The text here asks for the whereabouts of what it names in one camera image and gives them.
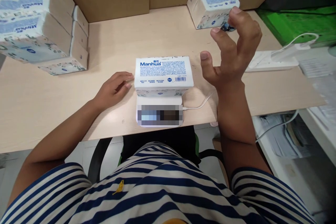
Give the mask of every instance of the gray floor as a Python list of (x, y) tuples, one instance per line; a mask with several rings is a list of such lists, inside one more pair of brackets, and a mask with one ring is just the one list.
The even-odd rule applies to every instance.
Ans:
[[(195, 125), (195, 133), (199, 139), (199, 151), (205, 149), (214, 149), (212, 139), (219, 135), (218, 127), (211, 127), (209, 124)], [(87, 173), (90, 166), (90, 161), (98, 140), (80, 142), (71, 155), (65, 160), (66, 162), (76, 162), (82, 165)], [(114, 137), (106, 151), (104, 160), (100, 170), (100, 177), (104, 178), (117, 168), (120, 153), (123, 148), (123, 137)], [(28, 156), (31, 150), (19, 152), (11, 152), (1, 154), (0, 159), (4, 160), (2, 169), (0, 168), (0, 219), (4, 214), (7, 202), (13, 188), (14, 181), (20, 171), (23, 161)], [(225, 184), (224, 176), (219, 166), (218, 160), (215, 157), (207, 157), (202, 160), (199, 168), (205, 174), (213, 177), (220, 183)]]

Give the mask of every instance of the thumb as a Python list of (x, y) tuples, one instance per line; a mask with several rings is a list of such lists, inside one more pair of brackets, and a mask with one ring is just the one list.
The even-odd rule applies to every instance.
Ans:
[(208, 80), (215, 75), (214, 66), (212, 65), (212, 57), (208, 51), (202, 51), (200, 54), (202, 74), (204, 79)]
[(120, 88), (120, 90), (114, 96), (116, 96), (118, 100), (122, 100), (129, 91), (129, 89), (131, 88), (131, 86), (132, 86), (131, 84), (126, 83)]

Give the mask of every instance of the green panel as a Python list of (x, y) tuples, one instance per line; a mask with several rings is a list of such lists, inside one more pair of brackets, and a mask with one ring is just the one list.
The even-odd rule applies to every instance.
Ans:
[[(302, 33), (320, 35), (313, 48), (336, 44), (336, 6), (280, 12), (260, 8), (256, 12), (282, 46)], [(295, 43), (308, 42), (313, 38), (313, 35), (304, 35)]]

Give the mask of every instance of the hand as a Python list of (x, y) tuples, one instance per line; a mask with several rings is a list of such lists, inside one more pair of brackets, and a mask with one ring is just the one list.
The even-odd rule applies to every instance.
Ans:
[(237, 29), (239, 34), (237, 44), (219, 28), (212, 28), (210, 32), (221, 51), (221, 66), (214, 67), (212, 65), (212, 57), (208, 51), (203, 51), (200, 55), (203, 77), (217, 89), (217, 92), (225, 89), (228, 85), (242, 83), (242, 76), (251, 62), (262, 36), (257, 21), (237, 7), (231, 9), (228, 23)]
[(131, 88), (131, 84), (126, 81), (133, 78), (133, 74), (129, 72), (116, 72), (112, 75), (92, 99), (95, 108), (102, 112), (119, 103)]

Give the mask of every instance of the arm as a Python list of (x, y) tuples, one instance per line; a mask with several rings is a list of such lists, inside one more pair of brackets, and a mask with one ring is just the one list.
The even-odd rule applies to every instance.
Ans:
[(231, 177), (239, 167), (254, 167), (271, 174), (256, 145), (242, 76), (259, 45), (258, 23), (239, 8), (229, 14), (229, 23), (239, 34), (237, 44), (219, 28), (210, 32), (221, 51), (221, 65), (213, 67), (211, 54), (201, 52), (203, 77), (218, 93), (218, 125), (226, 171)]
[(126, 95), (133, 79), (128, 72), (117, 72), (101, 87), (97, 95), (62, 122), (37, 144), (24, 161), (15, 181), (8, 206), (30, 184), (44, 173), (64, 163), (83, 139), (96, 117), (116, 105)]

